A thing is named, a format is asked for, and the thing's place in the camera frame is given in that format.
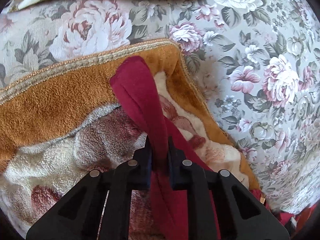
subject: silver pin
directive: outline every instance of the silver pin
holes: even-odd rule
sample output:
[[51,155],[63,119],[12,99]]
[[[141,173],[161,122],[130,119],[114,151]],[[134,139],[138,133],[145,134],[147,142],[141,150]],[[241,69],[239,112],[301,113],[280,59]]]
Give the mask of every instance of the silver pin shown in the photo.
[[98,171],[98,170],[92,170],[92,171],[90,171],[89,174],[90,174],[91,177],[98,177],[99,174],[100,174],[100,171]]
[[138,162],[136,160],[129,160],[128,161],[129,166],[136,166],[137,164],[138,164]]
[[184,166],[191,166],[191,165],[192,165],[192,161],[191,161],[191,160],[184,160],[184,161],[182,162],[182,164],[183,164]]
[[221,176],[223,176],[223,177],[229,177],[230,172],[227,171],[227,170],[221,170],[221,171],[220,171],[220,174],[221,174]]

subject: red cloth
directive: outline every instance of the red cloth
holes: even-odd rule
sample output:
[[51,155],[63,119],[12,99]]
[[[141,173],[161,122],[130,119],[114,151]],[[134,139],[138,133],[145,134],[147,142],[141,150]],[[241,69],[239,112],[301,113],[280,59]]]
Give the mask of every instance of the red cloth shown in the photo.
[[[210,168],[163,115],[156,84],[143,58],[126,59],[110,79],[110,85],[124,111],[148,134],[153,148],[150,199],[155,223],[167,240],[187,240],[187,193],[171,189],[167,167],[168,136],[172,136],[175,147],[183,150],[187,159],[204,169]],[[220,239],[217,217],[215,219]]]

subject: floral pattern on blanket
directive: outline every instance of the floral pattern on blanket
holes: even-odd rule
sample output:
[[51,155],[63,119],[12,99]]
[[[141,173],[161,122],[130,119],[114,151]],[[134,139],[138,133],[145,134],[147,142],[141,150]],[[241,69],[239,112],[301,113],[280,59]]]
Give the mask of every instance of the floral pattern on blanket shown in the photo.
[[2,13],[0,88],[62,60],[162,37],[181,45],[271,208],[314,204],[320,24],[306,0],[52,0]]

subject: red strap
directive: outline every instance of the red strap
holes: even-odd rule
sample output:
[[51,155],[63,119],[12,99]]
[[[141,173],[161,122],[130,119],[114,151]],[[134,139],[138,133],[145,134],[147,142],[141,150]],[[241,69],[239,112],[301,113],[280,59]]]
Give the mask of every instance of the red strap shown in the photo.
[[[153,76],[143,58],[126,59],[110,79],[110,85],[128,116],[149,137],[153,148],[151,209],[160,231],[167,240],[188,239],[186,191],[173,191],[167,175],[168,135],[176,148],[204,169],[210,170],[193,151],[175,125],[163,116]],[[220,232],[216,218],[218,238]]]

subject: blanket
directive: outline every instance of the blanket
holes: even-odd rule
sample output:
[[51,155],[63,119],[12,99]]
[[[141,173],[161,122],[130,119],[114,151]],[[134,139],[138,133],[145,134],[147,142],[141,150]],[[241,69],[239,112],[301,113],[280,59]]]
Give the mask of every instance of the blanket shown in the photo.
[[[30,226],[88,171],[107,171],[144,146],[110,78],[128,57],[144,59],[164,115],[212,170],[259,185],[244,156],[212,119],[178,44],[146,41],[40,69],[0,92],[0,207],[17,231]],[[133,192],[130,239],[159,239],[148,192]]]

